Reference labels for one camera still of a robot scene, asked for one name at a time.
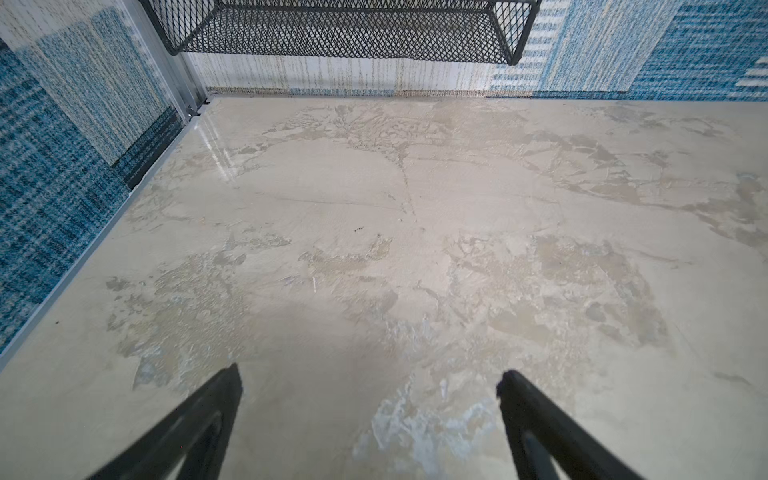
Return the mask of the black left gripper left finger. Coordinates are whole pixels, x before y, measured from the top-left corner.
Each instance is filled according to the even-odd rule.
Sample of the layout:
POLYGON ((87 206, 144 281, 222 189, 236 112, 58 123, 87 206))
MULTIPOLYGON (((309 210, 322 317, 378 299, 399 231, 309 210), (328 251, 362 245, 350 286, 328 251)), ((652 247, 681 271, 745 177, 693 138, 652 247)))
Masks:
POLYGON ((243 393, 238 365, 218 371, 92 479, 217 479, 243 393))

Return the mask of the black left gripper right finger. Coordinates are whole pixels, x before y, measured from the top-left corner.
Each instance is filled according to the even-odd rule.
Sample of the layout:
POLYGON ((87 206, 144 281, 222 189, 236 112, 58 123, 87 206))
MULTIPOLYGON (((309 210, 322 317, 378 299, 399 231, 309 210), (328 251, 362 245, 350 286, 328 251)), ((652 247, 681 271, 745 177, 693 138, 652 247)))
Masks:
POLYGON ((638 479, 517 370, 506 371, 496 396, 520 479, 638 479))

